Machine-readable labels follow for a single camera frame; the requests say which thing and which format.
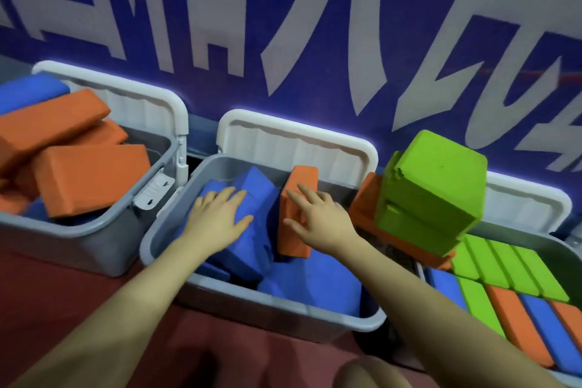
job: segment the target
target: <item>forearm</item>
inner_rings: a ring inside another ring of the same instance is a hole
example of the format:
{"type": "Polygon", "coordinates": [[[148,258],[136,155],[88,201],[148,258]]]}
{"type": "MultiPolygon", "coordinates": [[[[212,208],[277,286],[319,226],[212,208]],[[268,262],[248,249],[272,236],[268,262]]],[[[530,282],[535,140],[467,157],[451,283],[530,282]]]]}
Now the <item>forearm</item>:
{"type": "Polygon", "coordinates": [[[338,259],[442,387],[562,387],[510,342],[358,237],[338,259]]]}
{"type": "Polygon", "coordinates": [[[172,299],[205,259],[201,248],[177,239],[12,387],[124,387],[172,299]]]}

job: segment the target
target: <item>hand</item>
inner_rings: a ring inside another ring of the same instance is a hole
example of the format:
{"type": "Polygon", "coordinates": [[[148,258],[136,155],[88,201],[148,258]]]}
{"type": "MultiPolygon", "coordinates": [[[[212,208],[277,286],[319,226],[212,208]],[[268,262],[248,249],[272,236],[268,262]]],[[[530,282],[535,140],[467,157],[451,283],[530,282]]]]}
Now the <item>hand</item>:
{"type": "Polygon", "coordinates": [[[229,199],[234,191],[234,187],[227,187],[218,194],[199,196],[194,202],[180,238],[202,247],[206,257],[234,243],[253,220],[252,215],[247,215],[235,224],[236,209],[247,192],[241,190],[229,199]]]}
{"type": "Polygon", "coordinates": [[[343,245],[358,238],[350,216],[329,193],[314,192],[301,184],[299,190],[305,196],[293,191],[287,191],[287,196],[305,212],[307,228],[289,218],[283,223],[291,227],[305,244],[337,256],[343,245]]]}

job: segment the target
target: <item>orange foam block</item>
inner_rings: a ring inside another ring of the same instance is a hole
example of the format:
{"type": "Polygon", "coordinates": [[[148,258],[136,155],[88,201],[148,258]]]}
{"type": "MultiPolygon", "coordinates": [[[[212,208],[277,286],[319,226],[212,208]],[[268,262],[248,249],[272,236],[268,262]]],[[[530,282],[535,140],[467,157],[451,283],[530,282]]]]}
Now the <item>orange foam block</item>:
{"type": "Polygon", "coordinates": [[[378,203],[378,197],[380,196],[381,186],[382,175],[378,175],[374,172],[370,172],[366,175],[356,197],[352,201],[352,205],[347,211],[352,219],[352,223],[372,235],[375,235],[383,242],[402,250],[404,253],[412,256],[422,264],[434,269],[448,270],[450,268],[450,260],[455,256],[455,252],[451,252],[447,256],[438,256],[421,249],[417,245],[396,238],[376,226],[374,222],[374,213],[376,212],[376,204],[378,203]]]}
{"type": "Polygon", "coordinates": [[[0,212],[18,215],[24,212],[29,204],[30,200],[15,188],[7,187],[0,192],[0,212]]]}
{"type": "Polygon", "coordinates": [[[281,190],[281,203],[279,207],[279,231],[277,237],[277,251],[281,255],[295,256],[296,258],[309,258],[311,255],[311,247],[303,243],[297,234],[286,225],[283,224],[283,219],[291,218],[297,222],[304,224],[306,222],[305,214],[299,207],[287,196],[287,191],[295,191],[301,193],[298,184],[308,186],[313,190],[317,190],[317,181],[319,179],[319,171],[312,166],[295,166],[291,171],[291,175],[281,190]]]}
{"type": "MultiPolygon", "coordinates": [[[[97,125],[86,130],[70,141],[62,143],[66,146],[80,145],[117,145],[127,140],[129,136],[120,125],[110,119],[98,122],[97,125]]],[[[35,200],[40,192],[34,179],[32,162],[28,162],[16,171],[14,183],[30,200],[35,200]]]]}
{"type": "Polygon", "coordinates": [[[514,291],[485,286],[491,305],[509,341],[534,362],[550,368],[554,360],[514,291]]]}
{"type": "Polygon", "coordinates": [[[33,161],[51,218],[112,206],[148,169],[144,145],[53,146],[33,161]]]}
{"type": "Polygon", "coordinates": [[[84,89],[0,115],[0,174],[76,137],[110,112],[92,90],[84,89]]]}
{"type": "Polygon", "coordinates": [[[576,348],[582,354],[582,312],[574,305],[556,301],[548,302],[568,334],[570,334],[572,342],[575,343],[576,348]]]}

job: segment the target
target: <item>wall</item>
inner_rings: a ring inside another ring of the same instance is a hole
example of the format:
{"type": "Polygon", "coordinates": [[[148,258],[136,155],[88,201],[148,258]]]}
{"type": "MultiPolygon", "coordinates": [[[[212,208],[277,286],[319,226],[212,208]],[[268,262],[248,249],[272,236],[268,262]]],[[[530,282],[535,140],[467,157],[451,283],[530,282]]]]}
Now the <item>wall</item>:
{"type": "Polygon", "coordinates": [[[421,129],[582,208],[582,0],[0,0],[0,54],[361,136],[421,129]]]}

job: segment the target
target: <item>bin latch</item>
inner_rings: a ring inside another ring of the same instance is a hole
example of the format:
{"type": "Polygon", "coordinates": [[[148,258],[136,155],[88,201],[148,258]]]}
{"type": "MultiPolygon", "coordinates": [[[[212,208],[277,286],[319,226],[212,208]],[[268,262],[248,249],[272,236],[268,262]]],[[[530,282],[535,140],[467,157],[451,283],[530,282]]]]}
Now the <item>bin latch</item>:
{"type": "Polygon", "coordinates": [[[142,210],[155,208],[175,182],[176,179],[168,177],[160,170],[135,196],[133,204],[142,210]]]}

